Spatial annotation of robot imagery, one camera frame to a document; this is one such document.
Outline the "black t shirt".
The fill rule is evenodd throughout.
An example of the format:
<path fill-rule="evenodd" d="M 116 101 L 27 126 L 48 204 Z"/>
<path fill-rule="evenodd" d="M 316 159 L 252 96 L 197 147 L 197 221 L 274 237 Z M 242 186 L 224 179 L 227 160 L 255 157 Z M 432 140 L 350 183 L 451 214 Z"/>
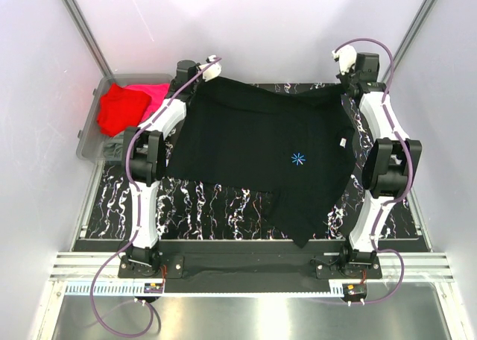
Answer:
<path fill-rule="evenodd" d="M 169 177 L 271 194 L 269 222 L 305 246 L 356 164 L 339 84 L 297 94 L 227 78 L 201 84 L 168 162 Z"/>

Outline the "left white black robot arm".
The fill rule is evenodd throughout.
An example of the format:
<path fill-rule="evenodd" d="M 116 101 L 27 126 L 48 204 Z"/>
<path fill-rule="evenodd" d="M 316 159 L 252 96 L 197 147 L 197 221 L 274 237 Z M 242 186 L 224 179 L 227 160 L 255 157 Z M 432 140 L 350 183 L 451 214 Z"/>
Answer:
<path fill-rule="evenodd" d="M 135 266 L 144 277 L 164 269 L 159 254 L 156 226 L 157 193 L 166 170 L 165 138 L 186 117 L 187 101 L 201 78 L 199 65 L 191 60 L 177 64 L 166 97 L 159 109 L 137 127 L 124 132 L 122 166 L 132 197 L 133 227 L 121 248 L 122 268 Z"/>

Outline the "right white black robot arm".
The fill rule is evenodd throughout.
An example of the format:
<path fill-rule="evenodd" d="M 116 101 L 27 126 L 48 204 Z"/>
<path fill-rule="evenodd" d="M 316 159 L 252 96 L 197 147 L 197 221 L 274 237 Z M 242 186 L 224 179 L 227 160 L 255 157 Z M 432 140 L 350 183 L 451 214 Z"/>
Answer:
<path fill-rule="evenodd" d="M 334 50 L 332 57 L 338 63 L 338 79 L 373 137 L 361 173 L 364 203 L 337 262 L 338 270 L 352 278 L 379 267 L 379 235 L 394 205 L 410 191 L 423 146 L 403 130 L 392 109 L 388 86 L 377 81 L 379 55 L 358 53 L 346 45 Z"/>

